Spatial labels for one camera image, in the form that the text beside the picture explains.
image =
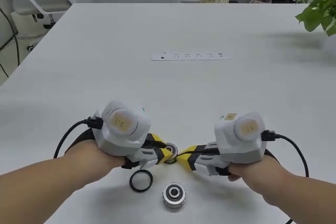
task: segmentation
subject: metal bearing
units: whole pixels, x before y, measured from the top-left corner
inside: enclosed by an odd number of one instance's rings
[[[176,182],[166,185],[162,191],[163,203],[169,208],[180,208],[185,202],[186,192],[184,187]]]
[[[176,156],[179,152],[179,150],[177,149],[175,144],[172,143],[166,143],[166,149],[168,151],[171,151],[173,153],[173,155],[165,161],[166,164],[174,164],[177,160],[176,160]]]

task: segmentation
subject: hand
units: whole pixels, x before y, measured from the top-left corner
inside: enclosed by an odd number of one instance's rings
[[[83,179],[83,186],[105,177],[113,168],[125,164],[124,157],[108,155],[98,149],[94,140],[80,142],[70,148],[64,158]]]
[[[231,164],[229,176],[231,182],[243,178],[246,185],[258,194],[261,194],[264,200],[274,205],[278,195],[285,187],[285,181],[291,175],[274,158],[264,156],[263,160],[253,164]]]

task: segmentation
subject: white tabletop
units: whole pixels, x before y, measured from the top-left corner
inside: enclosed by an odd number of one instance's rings
[[[51,158],[65,131],[119,98],[141,103],[151,131],[180,151],[214,140],[226,112],[258,111],[266,127],[293,139],[311,176],[336,183],[336,59],[294,16],[303,5],[76,4],[0,88],[0,173]],[[233,60],[150,60],[153,52],[222,51]],[[61,153],[84,130],[77,129]],[[303,175],[293,147],[268,148]],[[178,164],[151,168],[154,183],[133,192],[135,170],[115,169],[72,195],[47,221],[73,223],[279,223],[287,216],[242,182],[201,177]],[[175,213],[162,189],[187,191]]]

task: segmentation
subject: green plant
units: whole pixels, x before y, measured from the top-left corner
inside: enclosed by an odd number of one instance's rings
[[[303,22],[307,31],[314,31],[319,25],[328,36],[336,34],[336,0],[298,0],[298,3],[310,2],[296,19]]]

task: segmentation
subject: white wall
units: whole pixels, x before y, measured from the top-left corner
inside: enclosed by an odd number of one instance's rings
[[[0,7],[5,12],[5,14],[10,18],[10,14],[13,11],[12,8],[13,0],[0,0]],[[10,29],[7,20],[0,13],[0,47],[8,41],[11,36],[13,36],[12,30]]]

